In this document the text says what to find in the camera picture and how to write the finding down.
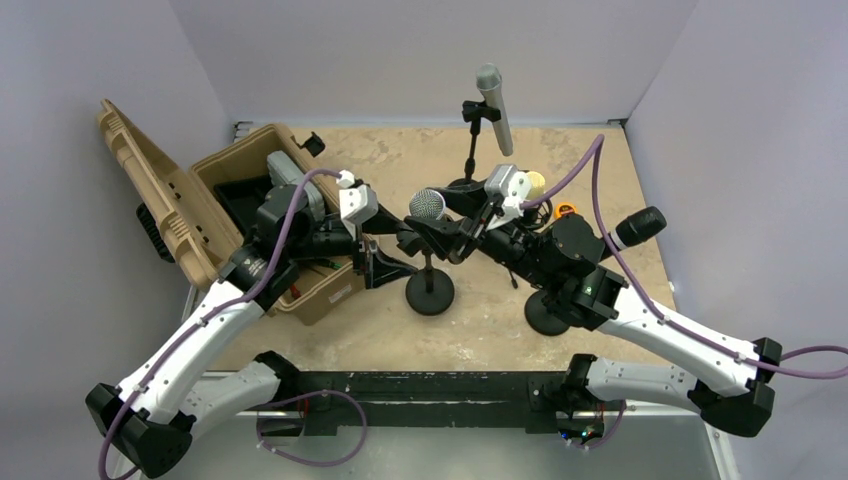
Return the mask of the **black shock-mount round stand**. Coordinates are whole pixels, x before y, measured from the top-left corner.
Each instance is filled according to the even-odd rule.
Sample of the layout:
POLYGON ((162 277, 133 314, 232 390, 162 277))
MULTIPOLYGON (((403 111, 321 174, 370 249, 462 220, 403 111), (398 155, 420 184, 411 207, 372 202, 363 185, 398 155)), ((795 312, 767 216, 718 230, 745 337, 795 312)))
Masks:
POLYGON ((524 305, 524 315, 529 326, 545 336, 558 336, 572 326, 579 326, 584 315, 569 298, 570 291, 534 292, 524 305))

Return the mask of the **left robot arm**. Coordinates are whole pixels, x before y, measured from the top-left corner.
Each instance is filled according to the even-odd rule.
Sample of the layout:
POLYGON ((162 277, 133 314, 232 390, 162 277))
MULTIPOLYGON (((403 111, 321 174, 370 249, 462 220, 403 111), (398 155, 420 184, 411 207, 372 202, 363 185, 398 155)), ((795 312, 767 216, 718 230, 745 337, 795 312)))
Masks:
POLYGON ((272 189, 248 238, 191 316, 118 385, 100 383, 88 393, 85 403, 103 438, 101 478, 108 477, 111 451, 130 462, 132 473, 158 478, 195 440, 237 413, 265 404, 284 409, 300 399, 293 365, 273 352, 222 380, 201 384, 225 347, 297 281, 300 261, 349 256, 367 288, 411 275, 409 264, 384 255, 374 241, 404 232, 406 224, 380 205, 366 184, 345 185, 339 200, 340 212, 317 222, 302 187, 272 189))

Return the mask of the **black round-base mic stand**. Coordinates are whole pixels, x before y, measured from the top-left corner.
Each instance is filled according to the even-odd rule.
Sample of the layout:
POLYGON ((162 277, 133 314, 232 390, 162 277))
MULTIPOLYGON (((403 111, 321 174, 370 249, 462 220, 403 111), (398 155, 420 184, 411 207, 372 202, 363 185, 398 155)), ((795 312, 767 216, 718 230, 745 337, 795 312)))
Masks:
POLYGON ((412 274, 405 287, 405 298, 410 308, 424 316, 444 313, 455 298, 455 287, 450 276, 433 265, 433 251, 415 232, 402 230, 397 234, 398 248, 408 256, 421 253, 425 265, 412 274))

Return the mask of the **black mesh-head microphone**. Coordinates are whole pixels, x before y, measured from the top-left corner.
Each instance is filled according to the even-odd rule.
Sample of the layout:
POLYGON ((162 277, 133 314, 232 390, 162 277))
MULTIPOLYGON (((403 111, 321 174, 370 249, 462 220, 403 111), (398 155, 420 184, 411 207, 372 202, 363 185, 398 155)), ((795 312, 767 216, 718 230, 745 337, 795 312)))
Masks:
POLYGON ((446 201, 443 195, 433 189, 422 189, 416 192, 409 201, 409 214, 412 217, 440 220, 446 211, 446 201))

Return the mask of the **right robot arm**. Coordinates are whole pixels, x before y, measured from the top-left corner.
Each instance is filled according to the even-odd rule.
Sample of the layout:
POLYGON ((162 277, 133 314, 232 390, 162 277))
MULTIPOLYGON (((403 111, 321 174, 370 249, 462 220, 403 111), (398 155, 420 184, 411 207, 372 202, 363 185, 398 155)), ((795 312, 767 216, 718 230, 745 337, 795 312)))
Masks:
POLYGON ((616 247, 642 243, 664 227, 656 208, 630 216, 605 240, 579 214, 534 230, 522 217, 508 217, 509 205, 481 184, 424 189, 410 200, 406 223, 442 260, 458 264, 479 252, 528 282, 534 293, 525 316, 537 332, 596 331, 665 360, 657 367, 577 354, 551 400, 566 412, 609 401, 647 401, 697 413, 739 437, 760 433, 775 402, 770 382, 780 344, 740 340, 701 326, 604 266, 616 247))

